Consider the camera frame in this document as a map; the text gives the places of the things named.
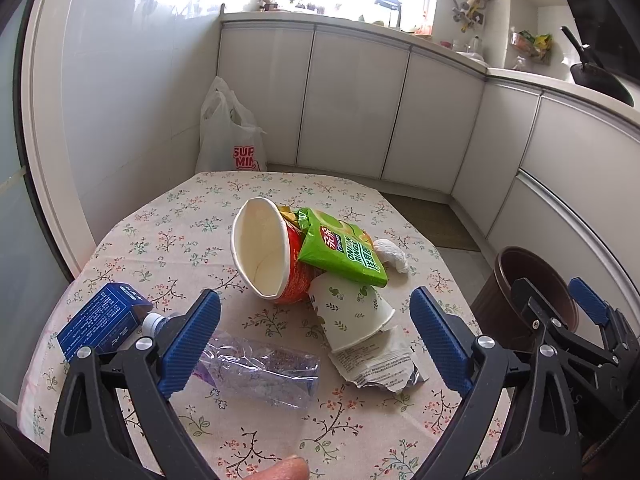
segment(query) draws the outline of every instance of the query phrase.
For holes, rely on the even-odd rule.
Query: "blue carton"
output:
[[[58,333],[66,360],[81,346],[98,353],[116,351],[140,324],[134,306],[149,311],[153,303],[127,283],[107,283]]]

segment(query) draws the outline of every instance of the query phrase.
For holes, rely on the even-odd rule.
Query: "clear plastic bottle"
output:
[[[142,322],[143,335],[155,337],[170,317],[149,313]],[[318,356],[216,330],[193,374],[222,396],[304,410],[316,398],[319,371]]]

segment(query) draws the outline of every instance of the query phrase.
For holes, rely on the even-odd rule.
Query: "floor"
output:
[[[473,303],[492,267],[449,205],[388,193],[383,196],[438,248],[466,302]]]

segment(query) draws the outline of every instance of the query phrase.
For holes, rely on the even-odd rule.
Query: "flattened paper cup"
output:
[[[372,286],[352,282],[331,272],[313,279],[309,297],[332,352],[371,337],[395,312]]]
[[[247,200],[231,227],[231,255],[248,287],[264,300],[295,303],[306,297],[313,267],[298,261],[302,233],[267,198]]]

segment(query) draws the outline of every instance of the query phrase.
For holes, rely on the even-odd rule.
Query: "table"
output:
[[[388,270],[381,295],[396,309],[392,324],[428,372],[428,380],[391,394],[358,389],[326,357],[328,345],[307,303],[276,306],[254,296],[240,279],[229,250],[234,216],[250,197],[312,206],[355,222],[372,238],[390,238],[410,260],[408,275]],[[158,312],[183,313],[205,287],[222,299],[220,328],[231,334],[314,352],[322,357],[318,399],[306,413],[257,401],[225,398],[198,378],[170,402],[198,449],[224,478],[244,478],[277,459],[298,454],[311,478],[408,480],[446,428],[460,402],[444,385],[414,328],[408,298],[427,285],[446,312],[478,326],[433,244],[377,191],[333,176],[294,173],[200,173],[119,222],[69,286],[42,333],[25,376],[18,406],[20,430],[49,449],[54,413],[66,368],[57,332],[107,282],[130,283]],[[130,342],[139,335],[133,335]],[[126,391],[123,414],[140,458],[159,470]],[[503,394],[472,468],[491,457],[506,416]]]

